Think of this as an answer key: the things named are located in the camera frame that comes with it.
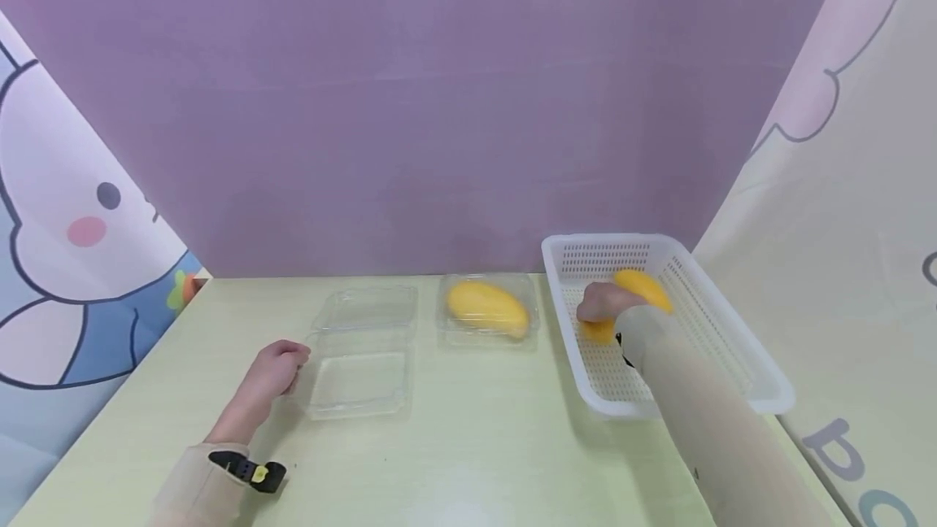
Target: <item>forearm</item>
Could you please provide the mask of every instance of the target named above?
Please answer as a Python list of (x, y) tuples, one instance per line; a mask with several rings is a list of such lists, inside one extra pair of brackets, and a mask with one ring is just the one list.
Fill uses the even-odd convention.
[(247, 446), (199, 443), (186, 449), (156, 495), (150, 527), (227, 527), (237, 519), (245, 485), (208, 459), (215, 451), (247, 455)]
[(619, 316), (616, 331), (716, 525), (829, 525), (764, 421), (676, 325), (655, 307), (639, 306)]
[(205, 441), (181, 455), (156, 496), (150, 527), (226, 527), (237, 519), (245, 484), (208, 455), (232, 451), (246, 457), (247, 443), (267, 414), (233, 399)]

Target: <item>perforated basket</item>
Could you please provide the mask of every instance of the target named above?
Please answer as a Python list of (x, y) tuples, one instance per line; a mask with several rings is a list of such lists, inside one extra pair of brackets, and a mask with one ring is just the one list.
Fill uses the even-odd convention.
[(602, 416), (660, 416), (647, 385), (622, 359), (621, 348), (577, 333), (576, 306), (592, 281), (610, 281), (618, 269), (653, 275), (673, 304), (679, 328), (702, 355), (726, 370), (752, 408), (782, 414), (794, 389), (765, 348), (683, 244), (642, 233), (554, 236), (543, 240), (550, 294), (579, 394)]

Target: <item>yellow mango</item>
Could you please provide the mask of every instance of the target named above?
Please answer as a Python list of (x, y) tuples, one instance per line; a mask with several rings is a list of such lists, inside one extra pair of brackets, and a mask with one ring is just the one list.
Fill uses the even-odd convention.
[(530, 316), (523, 303), (484, 281), (459, 281), (446, 297), (449, 312), (477, 329), (493, 329), (520, 340), (528, 333)]
[(604, 322), (579, 322), (579, 331), (586, 337), (599, 344), (611, 344), (615, 342), (615, 320), (605, 320)]
[(650, 305), (659, 307), (667, 313), (673, 313), (673, 305), (664, 287), (661, 287), (660, 283), (647, 273), (633, 268), (623, 268), (615, 274), (614, 279), (616, 285), (631, 293), (641, 295)]

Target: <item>fist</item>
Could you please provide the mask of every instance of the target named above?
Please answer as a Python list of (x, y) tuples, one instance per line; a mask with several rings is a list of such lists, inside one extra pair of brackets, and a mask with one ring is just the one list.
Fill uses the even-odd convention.
[(309, 352), (308, 346), (289, 340), (274, 342), (260, 350), (234, 394), (235, 402), (247, 409), (269, 412), (274, 399), (294, 388), (299, 369), (309, 360)]
[(622, 289), (615, 283), (590, 283), (582, 303), (576, 307), (576, 317), (581, 322), (605, 322), (617, 319), (624, 310), (638, 305), (647, 305), (639, 294)]

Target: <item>light green tabletop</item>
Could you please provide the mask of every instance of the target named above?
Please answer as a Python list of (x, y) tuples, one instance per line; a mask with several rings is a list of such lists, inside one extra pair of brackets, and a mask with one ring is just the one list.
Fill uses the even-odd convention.
[[(586, 408), (547, 283), (535, 279), (535, 352), (439, 346), (438, 277), (211, 281), (12, 526), (142, 525), (175, 460), (202, 441), (257, 350), (302, 341), (334, 291), (375, 285), (419, 291), (412, 407), (313, 422), (278, 403), (252, 458), (281, 461), (290, 479), (276, 498), (248, 494), (241, 525), (712, 525), (661, 422), (603, 421)], [(846, 527), (779, 423), (765, 422), (831, 524)]]

